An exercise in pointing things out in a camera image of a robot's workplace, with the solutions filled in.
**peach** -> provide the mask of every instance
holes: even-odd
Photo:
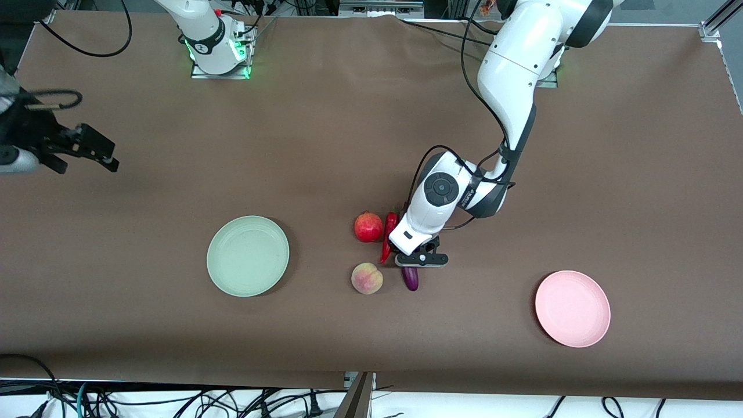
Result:
[[[361,263],[351,273],[351,284],[354,289],[365,295],[371,295],[382,287],[382,272],[372,263]]]

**brown table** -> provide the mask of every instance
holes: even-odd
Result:
[[[2,351],[68,378],[337,387],[376,370],[398,390],[743,399],[743,117],[695,28],[610,27],[569,51],[559,88],[536,93],[503,210],[442,234],[450,264],[418,292],[390,267],[363,296],[348,276],[380,246],[356,241],[354,217],[401,204],[433,144],[478,160],[500,139],[458,41],[392,17],[280,19],[252,80],[191,80],[171,18],[132,20],[118,57],[40,28],[25,52],[24,86],[79,89],[57,117],[109,136],[121,166],[0,179]],[[53,27],[92,51],[126,35],[117,13]],[[468,51],[474,79],[484,47]],[[285,229],[291,263],[242,299],[214,287],[205,255],[247,214]],[[535,288],[560,269],[609,296],[593,347],[535,321]]]

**red chili pepper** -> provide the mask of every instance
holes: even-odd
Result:
[[[384,264],[389,257],[389,253],[392,249],[389,247],[389,235],[395,227],[398,226],[398,215],[395,212],[387,214],[387,219],[384,222],[384,239],[382,239],[382,257],[379,262]]]

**eggplant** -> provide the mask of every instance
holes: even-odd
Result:
[[[418,290],[418,267],[403,267],[403,280],[409,290]]]

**green plate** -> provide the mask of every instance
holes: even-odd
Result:
[[[263,216],[243,216],[223,226],[212,238],[207,270],[223,292],[255,296],[275,285],[289,263],[284,231]]]

